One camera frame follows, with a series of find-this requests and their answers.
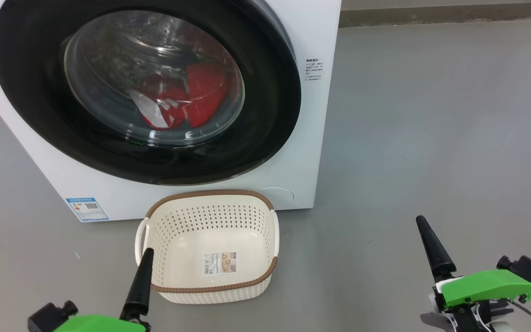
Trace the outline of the white washing machine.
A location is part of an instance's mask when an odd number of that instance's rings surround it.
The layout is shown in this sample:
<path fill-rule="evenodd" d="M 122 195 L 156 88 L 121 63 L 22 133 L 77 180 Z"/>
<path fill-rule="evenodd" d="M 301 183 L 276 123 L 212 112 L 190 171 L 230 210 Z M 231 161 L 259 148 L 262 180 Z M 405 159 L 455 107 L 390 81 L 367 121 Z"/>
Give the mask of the white washing machine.
<path fill-rule="evenodd" d="M 58 195 L 95 198 L 109 221 L 143 219 L 150 204 L 174 194 L 268 187 L 291 191 L 291 209 L 314 206 L 342 0 L 267 0 L 291 40 L 301 78 L 297 124 L 278 153 L 248 172 L 198 185 L 152 185 L 118 178 L 71 159 L 40 138 L 0 87 L 0 117 Z M 72 214 L 80 221 L 75 212 Z"/>

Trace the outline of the cream basket with brown rim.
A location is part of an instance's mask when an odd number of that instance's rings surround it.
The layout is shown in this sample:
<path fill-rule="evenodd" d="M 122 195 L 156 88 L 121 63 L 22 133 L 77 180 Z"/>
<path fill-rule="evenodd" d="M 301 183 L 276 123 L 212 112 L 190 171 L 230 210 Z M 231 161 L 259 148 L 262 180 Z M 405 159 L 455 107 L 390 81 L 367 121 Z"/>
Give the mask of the cream basket with brown rim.
<path fill-rule="evenodd" d="M 135 235 L 135 261 L 154 249 L 152 290 L 176 304 L 224 304 L 263 294 L 276 268 L 279 222 L 271 202 L 249 190 L 162 198 Z M 236 251 L 237 273 L 203 275 L 202 255 Z"/>

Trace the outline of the blue energy label sticker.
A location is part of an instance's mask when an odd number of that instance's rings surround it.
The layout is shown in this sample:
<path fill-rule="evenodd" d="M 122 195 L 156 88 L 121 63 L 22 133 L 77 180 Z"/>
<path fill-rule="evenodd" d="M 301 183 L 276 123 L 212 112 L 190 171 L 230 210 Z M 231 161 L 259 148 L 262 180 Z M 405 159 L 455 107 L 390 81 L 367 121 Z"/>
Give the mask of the blue energy label sticker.
<path fill-rule="evenodd" d="M 66 198 L 65 201 L 82 222 L 109 220 L 95 198 Z"/>

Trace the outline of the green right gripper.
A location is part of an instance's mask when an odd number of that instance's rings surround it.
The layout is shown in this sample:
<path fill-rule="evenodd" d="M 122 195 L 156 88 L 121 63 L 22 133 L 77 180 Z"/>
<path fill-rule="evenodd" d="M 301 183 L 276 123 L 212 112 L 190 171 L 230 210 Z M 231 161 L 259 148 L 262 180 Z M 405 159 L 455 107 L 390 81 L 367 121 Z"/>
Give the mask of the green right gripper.
<path fill-rule="evenodd" d="M 457 271 L 448 252 L 424 216 L 416 217 L 422 244 L 436 285 L 434 314 L 445 332 L 514 332 L 506 322 L 494 322 L 495 304 L 531 300 L 531 283 L 508 270 L 486 270 L 453 278 Z"/>

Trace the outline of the printed product label sticker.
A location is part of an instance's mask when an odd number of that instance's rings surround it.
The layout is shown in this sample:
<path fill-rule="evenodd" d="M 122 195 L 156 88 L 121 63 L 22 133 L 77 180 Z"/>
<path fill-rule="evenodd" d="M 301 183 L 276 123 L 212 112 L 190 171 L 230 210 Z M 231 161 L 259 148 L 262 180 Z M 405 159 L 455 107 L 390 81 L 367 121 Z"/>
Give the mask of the printed product label sticker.
<path fill-rule="evenodd" d="M 237 273 L 236 251 L 216 252 L 202 255 L 203 275 L 213 276 L 220 274 Z"/>

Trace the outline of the red and white garment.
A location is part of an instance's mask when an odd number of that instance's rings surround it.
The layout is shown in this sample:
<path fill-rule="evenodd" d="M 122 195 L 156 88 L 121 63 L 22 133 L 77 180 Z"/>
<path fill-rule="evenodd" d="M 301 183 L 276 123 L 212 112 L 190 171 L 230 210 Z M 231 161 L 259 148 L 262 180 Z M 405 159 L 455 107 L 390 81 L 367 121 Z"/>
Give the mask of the red and white garment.
<path fill-rule="evenodd" d="M 154 130 L 175 130 L 206 124 L 229 91 L 223 66 L 202 62 L 189 65 L 185 78 L 152 74 L 127 91 L 143 120 Z"/>

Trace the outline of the black round glass washer door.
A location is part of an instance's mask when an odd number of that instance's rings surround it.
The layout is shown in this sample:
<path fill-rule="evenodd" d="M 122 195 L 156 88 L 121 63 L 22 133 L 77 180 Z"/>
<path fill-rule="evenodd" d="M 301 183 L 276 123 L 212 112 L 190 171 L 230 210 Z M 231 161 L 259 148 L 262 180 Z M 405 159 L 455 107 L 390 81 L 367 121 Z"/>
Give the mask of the black round glass washer door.
<path fill-rule="evenodd" d="M 97 17 L 130 10 L 185 20 L 228 50 L 245 84 L 232 126 L 198 144 L 148 145 L 118 134 L 80 105 L 65 77 L 68 41 Z M 289 140 L 301 110 L 296 56 L 267 0 L 4 0 L 0 87 L 28 127 L 61 153 L 152 185 L 214 183 L 257 168 Z"/>

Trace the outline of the steel washer drum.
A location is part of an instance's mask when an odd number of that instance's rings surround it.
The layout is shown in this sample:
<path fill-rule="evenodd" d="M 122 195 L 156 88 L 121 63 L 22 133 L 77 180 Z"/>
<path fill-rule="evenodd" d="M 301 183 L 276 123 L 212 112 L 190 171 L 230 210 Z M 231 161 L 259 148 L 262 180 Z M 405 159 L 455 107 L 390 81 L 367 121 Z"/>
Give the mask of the steel washer drum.
<path fill-rule="evenodd" d="M 187 67 L 223 66 L 228 94 L 203 126 L 184 123 L 154 130 L 127 91 L 152 74 L 185 78 Z M 185 20 L 151 11 L 119 11 L 93 19 L 68 41 L 65 77 L 72 94 L 91 116 L 127 139 L 148 145 L 183 146 L 215 138 L 242 112 L 245 84 L 229 51 L 212 35 Z"/>

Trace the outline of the round white filter cover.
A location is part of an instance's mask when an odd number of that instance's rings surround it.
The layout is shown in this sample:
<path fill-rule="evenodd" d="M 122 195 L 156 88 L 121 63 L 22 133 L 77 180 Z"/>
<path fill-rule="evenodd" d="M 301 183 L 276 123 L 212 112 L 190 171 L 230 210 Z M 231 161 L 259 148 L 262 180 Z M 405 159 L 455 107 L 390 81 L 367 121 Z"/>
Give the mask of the round white filter cover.
<path fill-rule="evenodd" d="M 294 200 L 294 194 L 284 188 L 268 187 L 257 191 L 271 202 L 276 210 L 291 209 Z"/>

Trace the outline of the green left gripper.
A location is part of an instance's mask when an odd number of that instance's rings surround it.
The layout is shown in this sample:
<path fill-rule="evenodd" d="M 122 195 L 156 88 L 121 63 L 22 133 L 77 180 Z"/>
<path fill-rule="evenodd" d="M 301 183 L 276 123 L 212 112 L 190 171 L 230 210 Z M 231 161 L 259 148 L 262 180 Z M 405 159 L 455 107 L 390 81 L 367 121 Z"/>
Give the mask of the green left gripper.
<path fill-rule="evenodd" d="M 73 316 L 53 332 L 148 332 L 140 321 L 149 313 L 154 249 L 147 248 L 126 297 L 120 319 L 105 315 Z"/>

